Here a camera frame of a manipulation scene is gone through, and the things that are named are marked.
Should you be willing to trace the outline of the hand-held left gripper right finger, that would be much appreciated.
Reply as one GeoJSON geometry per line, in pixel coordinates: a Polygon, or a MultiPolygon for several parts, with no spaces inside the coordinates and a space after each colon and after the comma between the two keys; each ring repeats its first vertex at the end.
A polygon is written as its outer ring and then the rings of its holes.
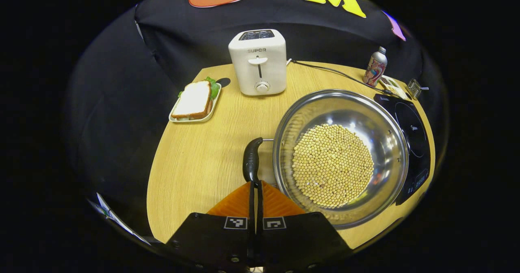
{"type": "Polygon", "coordinates": [[[257,264],[263,271],[319,271],[352,255],[321,212],[296,214],[294,208],[283,193],[258,182],[257,264]],[[274,205],[292,211],[273,216],[274,205]]]}

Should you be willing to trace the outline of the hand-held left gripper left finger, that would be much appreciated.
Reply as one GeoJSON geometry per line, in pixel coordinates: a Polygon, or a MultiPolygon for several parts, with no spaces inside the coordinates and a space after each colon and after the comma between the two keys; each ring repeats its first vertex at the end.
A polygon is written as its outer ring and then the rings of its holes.
{"type": "Polygon", "coordinates": [[[255,187],[247,182],[207,213],[192,212],[166,243],[196,271],[248,271],[254,262],[255,187]]]}

